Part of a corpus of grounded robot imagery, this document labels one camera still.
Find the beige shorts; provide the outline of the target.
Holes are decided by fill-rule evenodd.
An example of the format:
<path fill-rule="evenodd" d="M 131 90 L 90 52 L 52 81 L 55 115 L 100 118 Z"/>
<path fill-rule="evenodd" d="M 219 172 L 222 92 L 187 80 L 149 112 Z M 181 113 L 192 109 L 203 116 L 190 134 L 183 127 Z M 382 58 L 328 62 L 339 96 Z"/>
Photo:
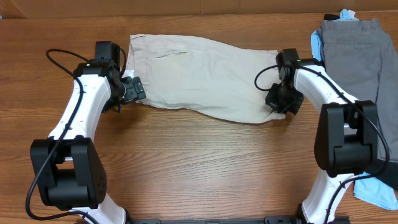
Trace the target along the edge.
<path fill-rule="evenodd" d="M 285 118 L 265 104 L 267 89 L 280 82 L 276 55 L 202 37 L 136 34 L 130 36 L 126 70 L 141 79 L 142 104 L 260 124 Z"/>

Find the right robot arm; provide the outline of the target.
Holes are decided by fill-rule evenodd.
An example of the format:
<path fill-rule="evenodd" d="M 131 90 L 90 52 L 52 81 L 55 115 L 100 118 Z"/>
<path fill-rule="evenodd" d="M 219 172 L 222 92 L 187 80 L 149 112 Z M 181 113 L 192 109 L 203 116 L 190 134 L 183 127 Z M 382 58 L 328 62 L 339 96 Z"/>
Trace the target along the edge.
<path fill-rule="evenodd" d="M 295 49 L 278 53 L 275 67 L 281 82 L 272 85 L 266 105 L 276 113 L 297 114 L 307 98 L 320 114 L 314 143 L 319 171 L 290 222 L 349 223 L 349 218 L 336 217 L 335 212 L 354 178 L 376 160 L 376 105 L 349 95 L 326 74 L 321 62 L 301 59 Z"/>

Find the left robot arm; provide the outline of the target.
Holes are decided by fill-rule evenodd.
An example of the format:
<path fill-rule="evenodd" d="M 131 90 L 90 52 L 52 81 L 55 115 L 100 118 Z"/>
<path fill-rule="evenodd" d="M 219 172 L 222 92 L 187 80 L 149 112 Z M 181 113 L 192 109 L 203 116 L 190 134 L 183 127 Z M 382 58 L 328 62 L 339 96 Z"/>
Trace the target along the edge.
<path fill-rule="evenodd" d="M 127 55 L 111 41 L 99 41 L 95 56 L 74 71 L 73 92 L 62 118 L 46 139 L 30 147 L 35 178 L 25 200 L 34 220 L 78 215 L 87 223 L 132 223 L 129 212 L 107 193 L 107 176 L 94 145 L 102 113 L 146 98 L 139 77 L 127 75 Z"/>

